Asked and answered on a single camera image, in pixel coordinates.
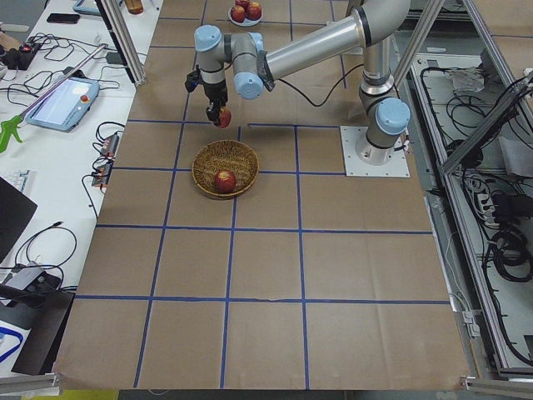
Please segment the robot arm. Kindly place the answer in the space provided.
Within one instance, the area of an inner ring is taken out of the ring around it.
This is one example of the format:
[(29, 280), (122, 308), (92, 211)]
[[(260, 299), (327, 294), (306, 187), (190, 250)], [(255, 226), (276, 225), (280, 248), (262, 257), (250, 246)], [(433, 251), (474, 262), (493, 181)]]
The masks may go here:
[(384, 165), (395, 152), (396, 140), (411, 118), (408, 106), (392, 96), (391, 35), (406, 19), (407, 1), (359, 1), (346, 17), (332, 22), (277, 50), (267, 52), (258, 32), (224, 34), (219, 27), (202, 25), (194, 32), (197, 65), (187, 74), (185, 88), (203, 87), (209, 104), (207, 118), (224, 128), (227, 105), (225, 64), (232, 65), (234, 88), (244, 99), (272, 91), (282, 78), (333, 58), (353, 48), (363, 50), (359, 97), (368, 117), (368, 128), (356, 142), (357, 156), (373, 166)]

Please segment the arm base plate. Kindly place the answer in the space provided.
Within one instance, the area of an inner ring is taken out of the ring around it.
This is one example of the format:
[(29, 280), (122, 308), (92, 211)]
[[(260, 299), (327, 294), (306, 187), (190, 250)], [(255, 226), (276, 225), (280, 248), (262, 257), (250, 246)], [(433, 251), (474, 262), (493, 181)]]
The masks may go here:
[(340, 126), (341, 147), (347, 177), (408, 178), (410, 176), (401, 138), (388, 149), (373, 147), (367, 127)]

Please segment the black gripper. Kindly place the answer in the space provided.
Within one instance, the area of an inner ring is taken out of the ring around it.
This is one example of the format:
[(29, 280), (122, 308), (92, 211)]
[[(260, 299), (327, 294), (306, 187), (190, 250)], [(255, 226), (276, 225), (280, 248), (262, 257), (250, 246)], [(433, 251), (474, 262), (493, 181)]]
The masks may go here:
[(220, 107), (225, 107), (228, 101), (227, 81), (224, 70), (205, 72), (197, 68), (187, 74), (184, 85), (189, 93), (194, 92), (199, 86), (203, 87), (205, 95), (212, 103), (206, 108), (207, 118), (214, 125), (219, 125)]

